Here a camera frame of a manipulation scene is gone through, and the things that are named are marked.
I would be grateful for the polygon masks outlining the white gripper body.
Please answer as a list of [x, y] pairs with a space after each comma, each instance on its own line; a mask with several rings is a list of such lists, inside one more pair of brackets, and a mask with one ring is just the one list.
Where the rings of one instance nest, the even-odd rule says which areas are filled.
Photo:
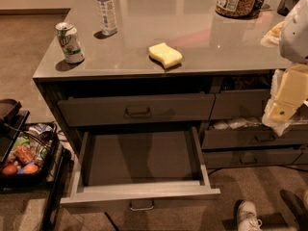
[[308, 65], [294, 64], [283, 73], [269, 119], [275, 122], [288, 121], [308, 99]]

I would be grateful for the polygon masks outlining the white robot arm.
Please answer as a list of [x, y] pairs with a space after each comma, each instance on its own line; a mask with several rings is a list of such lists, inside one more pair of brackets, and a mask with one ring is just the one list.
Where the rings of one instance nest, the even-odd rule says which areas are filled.
[[293, 65], [283, 73], [269, 118], [286, 122], [308, 98], [308, 0], [299, 0], [286, 16], [279, 48], [281, 56]]

